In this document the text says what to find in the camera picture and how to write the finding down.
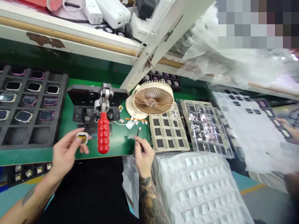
beige fan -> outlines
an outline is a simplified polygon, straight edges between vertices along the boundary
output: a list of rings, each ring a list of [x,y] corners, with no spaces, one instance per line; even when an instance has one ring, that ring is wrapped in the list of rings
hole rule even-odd
[[[149,114],[164,114],[173,106],[171,87],[164,82],[148,81],[137,85],[126,100],[126,110],[131,117],[144,119]]]

yellow floor line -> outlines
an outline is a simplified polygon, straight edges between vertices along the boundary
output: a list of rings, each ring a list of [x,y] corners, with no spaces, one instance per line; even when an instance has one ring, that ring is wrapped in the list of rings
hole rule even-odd
[[[241,191],[241,195],[245,195],[245,194],[247,194],[247,193],[256,191],[256,190],[261,189],[261,188],[263,188],[263,187],[265,187],[265,186],[266,186],[266,185],[264,185],[264,184],[258,184],[258,185],[255,185],[255,186],[253,186],[253,187],[251,187],[251,188],[242,190],[242,191]]]

black tray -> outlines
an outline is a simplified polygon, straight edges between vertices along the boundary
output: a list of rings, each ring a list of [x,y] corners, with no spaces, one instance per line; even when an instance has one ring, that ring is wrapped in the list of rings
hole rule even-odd
[[[7,185],[8,188],[16,186],[18,184],[24,183],[28,180],[31,180],[33,178],[36,178],[38,176],[41,176],[43,174],[48,173],[50,170],[47,170],[47,165],[51,164],[51,162],[48,163],[33,163],[33,164],[25,164],[25,165],[20,165],[21,166],[21,170],[20,171],[16,171],[16,166],[9,166],[7,167]],[[37,173],[37,169],[39,167],[42,167],[42,172],[41,173]],[[26,172],[28,170],[32,171],[32,175],[30,177],[26,176]],[[16,175],[20,174],[21,175],[21,179],[16,181]]]
[[[55,72],[43,71],[39,69],[26,69],[25,76],[15,76],[11,74],[12,66],[5,66],[4,71],[0,74],[0,94],[3,92],[16,93],[16,101],[14,103],[0,102],[0,110],[9,110],[7,120],[0,121],[0,150],[24,149],[24,148],[45,148],[53,146],[59,134],[60,120],[62,109],[67,90],[68,75],[66,73],[57,74]],[[31,78],[32,71],[42,71],[45,73],[43,80]],[[20,82],[22,86],[20,90],[6,90],[6,83],[9,81]],[[27,85],[30,82],[42,85],[40,92],[28,91]],[[48,94],[46,88],[49,85],[58,86],[59,94]],[[33,95],[38,100],[35,106],[29,106],[22,102],[25,95]],[[57,104],[53,106],[45,106],[44,98],[46,96],[57,97]],[[23,123],[15,120],[15,116],[19,111],[28,111],[33,114],[31,122]],[[41,111],[53,111],[54,119],[51,121],[39,120]]]
[[[139,84],[141,85],[142,83],[145,83],[147,81],[164,81],[167,84],[170,85],[170,87],[172,88],[173,92],[180,92],[182,90],[181,87],[181,83],[180,83],[180,79],[179,76],[177,75],[172,75],[172,74],[168,74],[168,73],[164,73],[164,72],[157,72],[154,70],[151,70],[149,73],[147,73],[147,75],[139,82]]]

white charger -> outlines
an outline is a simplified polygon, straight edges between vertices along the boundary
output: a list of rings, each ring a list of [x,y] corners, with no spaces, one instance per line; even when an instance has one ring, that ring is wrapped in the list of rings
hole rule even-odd
[[[83,11],[88,18],[90,24],[101,24],[103,21],[103,14],[96,3],[96,0],[84,0],[85,7]]]
[[[96,2],[104,20],[113,29],[118,29],[129,23],[131,13],[119,0],[96,0]]]

person's hand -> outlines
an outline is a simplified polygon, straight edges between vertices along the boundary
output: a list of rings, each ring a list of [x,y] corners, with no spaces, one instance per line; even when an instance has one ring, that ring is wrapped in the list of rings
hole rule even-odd
[[[134,137],[135,139],[135,164],[138,168],[139,175],[143,178],[150,177],[150,168],[154,161],[155,151],[152,149],[146,139]]]
[[[85,128],[72,130],[53,146],[53,167],[49,175],[55,180],[61,180],[71,170],[78,147],[81,153],[89,153],[87,145],[81,145],[82,139],[76,138],[76,134],[84,130]]]

